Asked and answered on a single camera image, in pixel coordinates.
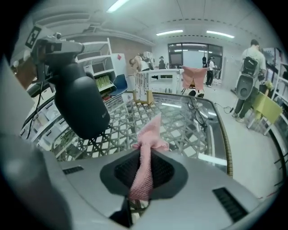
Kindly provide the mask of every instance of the person in white shirt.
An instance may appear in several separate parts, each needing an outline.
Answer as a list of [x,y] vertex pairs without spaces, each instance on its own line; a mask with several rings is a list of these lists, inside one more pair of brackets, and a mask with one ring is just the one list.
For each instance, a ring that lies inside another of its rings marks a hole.
[[251,58],[255,59],[258,62],[258,65],[257,65],[256,70],[254,72],[254,76],[253,76],[254,87],[253,87],[253,90],[252,90],[250,96],[246,100],[238,99],[235,111],[232,114],[232,116],[234,118],[236,118],[236,120],[240,123],[244,122],[244,116],[248,112],[248,110],[250,109],[252,102],[254,101],[255,96],[258,93],[257,88],[259,88],[259,85],[260,85],[260,81],[258,81],[258,75],[260,73],[264,75],[266,72],[266,60],[265,60],[264,55],[259,51],[259,43],[255,39],[253,39],[251,41],[251,47],[244,50],[244,52],[241,56],[242,64],[243,64],[243,60],[246,57],[251,57]]
[[134,67],[134,65],[137,64],[138,72],[150,70],[148,63],[143,61],[143,59],[140,55],[137,55],[136,57],[130,59],[129,63],[131,65],[131,67]]
[[210,57],[208,60],[209,70],[207,71],[207,80],[206,80],[206,86],[208,87],[211,87],[211,84],[213,82],[213,69],[215,68],[215,65],[212,59],[214,59],[214,57]]

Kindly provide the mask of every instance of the black pants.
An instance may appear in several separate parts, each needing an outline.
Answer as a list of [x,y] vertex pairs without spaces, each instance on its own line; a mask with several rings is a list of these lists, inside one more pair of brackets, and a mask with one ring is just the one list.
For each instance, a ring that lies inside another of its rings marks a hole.
[[207,71],[206,85],[211,85],[213,81],[213,70]]
[[246,100],[240,100],[238,99],[236,108],[235,108],[235,113],[240,113],[239,117],[244,118],[245,114],[249,111],[251,108],[252,104],[254,103],[257,95],[259,94],[259,91],[257,88],[253,87],[252,92],[250,96]]

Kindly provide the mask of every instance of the yellow chair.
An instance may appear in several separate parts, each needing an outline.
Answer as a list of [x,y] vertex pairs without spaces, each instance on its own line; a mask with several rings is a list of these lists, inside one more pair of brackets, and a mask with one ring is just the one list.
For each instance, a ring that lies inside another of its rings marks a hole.
[[[255,101],[253,102],[253,108],[255,112],[255,118],[249,123],[247,128],[251,128],[255,120],[259,120],[262,116],[266,117],[271,125],[279,118],[282,113],[282,108],[274,102],[266,94],[259,92]],[[264,135],[268,133],[271,125],[266,129]]]

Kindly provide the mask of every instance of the pink chair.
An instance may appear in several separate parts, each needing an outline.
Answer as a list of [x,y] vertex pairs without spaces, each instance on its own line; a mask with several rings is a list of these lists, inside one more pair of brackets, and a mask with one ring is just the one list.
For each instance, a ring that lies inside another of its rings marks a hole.
[[207,68],[189,68],[182,67],[184,69],[183,73],[183,84],[182,94],[184,94],[186,89],[194,88],[196,90],[202,90],[204,84],[205,74],[207,73]]

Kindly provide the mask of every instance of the glass table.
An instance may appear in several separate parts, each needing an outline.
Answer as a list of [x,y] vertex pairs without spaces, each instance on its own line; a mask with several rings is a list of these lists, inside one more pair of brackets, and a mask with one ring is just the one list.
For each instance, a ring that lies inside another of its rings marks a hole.
[[137,142],[137,133],[153,117],[161,113],[160,137],[170,145],[170,151],[190,158],[205,160],[233,175],[228,137],[214,104],[195,98],[200,114],[191,109],[188,96],[153,93],[151,105],[135,103],[132,93],[123,93],[105,102],[110,114],[108,128],[92,140],[79,138],[69,126],[62,128],[50,143],[45,136],[56,128],[61,116],[41,130],[33,142],[52,151],[58,161],[101,157],[131,149]]

